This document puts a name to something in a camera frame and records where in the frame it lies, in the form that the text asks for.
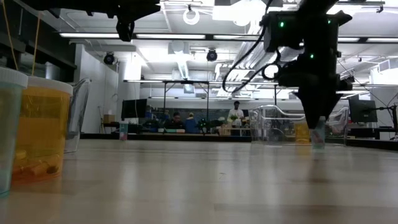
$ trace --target security camera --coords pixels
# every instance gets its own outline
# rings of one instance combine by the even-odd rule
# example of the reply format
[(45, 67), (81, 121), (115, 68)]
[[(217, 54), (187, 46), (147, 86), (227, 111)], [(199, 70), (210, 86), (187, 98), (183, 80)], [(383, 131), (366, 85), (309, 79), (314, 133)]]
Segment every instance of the security camera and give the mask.
[(113, 52), (106, 53), (104, 63), (106, 65), (114, 65), (116, 63), (116, 58), (114, 57)]
[(207, 61), (209, 62), (214, 62), (215, 60), (217, 60), (217, 53), (216, 53), (216, 49), (209, 49), (209, 52), (207, 53)]

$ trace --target cardboard box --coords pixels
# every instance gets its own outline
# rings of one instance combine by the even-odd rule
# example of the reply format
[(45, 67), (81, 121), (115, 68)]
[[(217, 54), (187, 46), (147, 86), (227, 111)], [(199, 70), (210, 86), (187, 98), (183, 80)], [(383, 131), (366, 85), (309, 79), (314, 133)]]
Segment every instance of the cardboard box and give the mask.
[(114, 122), (114, 115), (104, 114), (104, 124), (109, 124)]

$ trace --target person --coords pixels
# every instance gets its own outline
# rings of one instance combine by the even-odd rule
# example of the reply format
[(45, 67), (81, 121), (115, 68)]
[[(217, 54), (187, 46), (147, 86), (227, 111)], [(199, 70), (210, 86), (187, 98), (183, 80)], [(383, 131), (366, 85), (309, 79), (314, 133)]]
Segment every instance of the person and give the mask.
[[(244, 119), (243, 111), (239, 109), (240, 102), (235, 101), (234, 102), (234, 108), (229, 111), (228, 114), (228, 120), (232, 120), (232, 127), (233, 128), (240, 128), (241, 127), (241, 119)], [(241, 131), (240, 130), (231, 130), (231, 135), (232, 136), (240, 136)]]
[(198, 132), (197, 122), (193, 118), (193, 113), (185, 121), (185, 132), (189, 134), (196, 134)]
[(181, 121), (181, 115), (179, 112), (173, 114), (173, 119), (167, 120), (164, 123), (164, 127), (167, 129), (185, 129), (184, 124)]

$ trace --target man in white shirt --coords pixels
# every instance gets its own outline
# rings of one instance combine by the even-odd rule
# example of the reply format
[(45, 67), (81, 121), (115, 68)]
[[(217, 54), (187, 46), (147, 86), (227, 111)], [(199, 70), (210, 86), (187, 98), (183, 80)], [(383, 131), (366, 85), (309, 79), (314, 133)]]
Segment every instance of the man in white shirt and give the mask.
[[(243, 111), (239, 109), (239, 101), (234, 102), (234, 108), (229, 111), (228, 120), (232, 120), (233, 128), (240, 128), (242, 125), (241, 119), (244, 119)], [(231, 119), (232, 116), (238, 117), (236, 120)], [(240, 136), (240, 130), (232, 130), (231, 135)]]

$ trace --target transparent enclosure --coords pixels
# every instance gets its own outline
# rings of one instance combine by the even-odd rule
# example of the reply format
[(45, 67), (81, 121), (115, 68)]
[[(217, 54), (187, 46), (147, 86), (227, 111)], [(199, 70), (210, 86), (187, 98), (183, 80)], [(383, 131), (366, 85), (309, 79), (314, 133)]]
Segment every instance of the transparent enclosure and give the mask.
[[(326, 143), (346, 144), (349, 108), (332, 112), (325, 124)], [(276, 105), (249, 110), (253, 142), (264, 144), (311, 144), (304, 114), (285, 113)]]
[(83, 125), (83, 118), (85, 117), (90, 83), (90, 79), (85, 78), (73, 85), (73, 97), (70, 99), (65, 153), (77, 151), (81, 126)]

